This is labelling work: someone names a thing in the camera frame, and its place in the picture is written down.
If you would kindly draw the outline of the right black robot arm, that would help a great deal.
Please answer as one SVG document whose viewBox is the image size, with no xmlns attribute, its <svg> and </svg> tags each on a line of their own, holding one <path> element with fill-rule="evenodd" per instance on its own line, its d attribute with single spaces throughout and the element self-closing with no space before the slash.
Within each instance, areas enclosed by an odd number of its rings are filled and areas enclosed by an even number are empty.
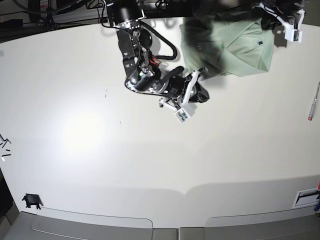
<svg viewBox="0 0 320 240">
<path fill-rule="evenodd" d="M 173 61 L 178 56 L 177 48 L 149 24 L 143 21 L 145 14 L 138 0 L 105 0 L 108 29 L 115 29 L 118 47 L 126 79 L 124 86 L 141 95 L 157 96 L 159 106 L 181 112 L 191 103 L 204 103 L 209 93 L 199 83 L 207 71 L 202 67 L 187 76 L 184 67 L 167 71 L 161 69 L 162 60 Z M 172 50 L 172 55 L 154 55 L 151 51 L 153 36 Z"/>
</svg>

